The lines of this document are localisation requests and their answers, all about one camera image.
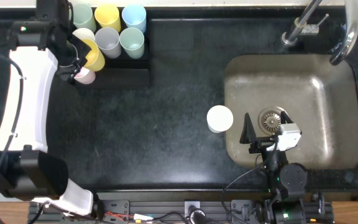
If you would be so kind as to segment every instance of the sink drain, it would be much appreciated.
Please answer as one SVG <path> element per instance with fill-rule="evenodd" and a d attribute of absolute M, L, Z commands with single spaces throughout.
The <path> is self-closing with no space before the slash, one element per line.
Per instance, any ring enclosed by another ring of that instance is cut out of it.
<path fill-rule="evenodd" d="M 277 106 L 266 108 L 259 114 L 259 127 L 268 135 L 272 135 L 278 131 L 281 125 L 281 112 L 283 108 Z"/>

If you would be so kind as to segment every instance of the wooden table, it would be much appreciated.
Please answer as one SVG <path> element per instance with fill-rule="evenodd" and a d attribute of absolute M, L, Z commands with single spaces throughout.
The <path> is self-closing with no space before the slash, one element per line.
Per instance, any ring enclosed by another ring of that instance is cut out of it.
<path fill-rule="evenodd" d="M 358 224 L 358 202 L 333 202 L 336 224 Z M 6 224 L 27 223 L 27 202 L 0 202 L 0 217 Z"/>

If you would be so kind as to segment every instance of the sink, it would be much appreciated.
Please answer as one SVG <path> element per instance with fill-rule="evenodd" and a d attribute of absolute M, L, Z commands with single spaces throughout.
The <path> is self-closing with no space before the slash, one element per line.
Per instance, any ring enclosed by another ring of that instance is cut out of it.
<path fill-rule="evenodd" d="M 224 100 L 234 122 L 226 149 L 240 166 L 253 167 L 256 154 L 240 144 L 244 115 L 257 136 L 280 125 L 285 110 L 302 130 L 289 162 L 309 169 L 348 169 L 358 164 L 358 99 L 352 68 L 329 63 L 330 55 L 243 55 L 225 70 Z"/>

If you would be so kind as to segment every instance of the blue cup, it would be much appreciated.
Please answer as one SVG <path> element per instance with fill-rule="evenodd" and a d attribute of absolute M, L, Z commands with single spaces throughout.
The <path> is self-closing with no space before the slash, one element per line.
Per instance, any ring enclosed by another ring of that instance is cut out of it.
<path fill-rule="evenodd" d="M 122 19 L 128 27 L 146 32 L 146 9 L 141 5 L 129 5 L 122 10 Z"/>

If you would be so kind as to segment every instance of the faucet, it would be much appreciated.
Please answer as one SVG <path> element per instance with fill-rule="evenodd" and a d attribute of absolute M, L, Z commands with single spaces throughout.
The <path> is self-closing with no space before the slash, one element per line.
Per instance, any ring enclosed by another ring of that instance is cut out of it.
<path fill-rule="evenodd" d="M 285 45 L 294 45 L 296 43 L 297 37 L 301 34 L 303 28 L 307 26 L 308 19 L 321 1 L 322 0 L 312 0 L 302 15 L 295 19 L 294 26 L 292 26 L 291 30 L 283 33 L 282 41 Z M 346 35 L 339 50 L 329 59 L 331 65 L 338 65 L 349 55 L 358 36 L 358 0 L 345 0 L 345 8 Z"/>

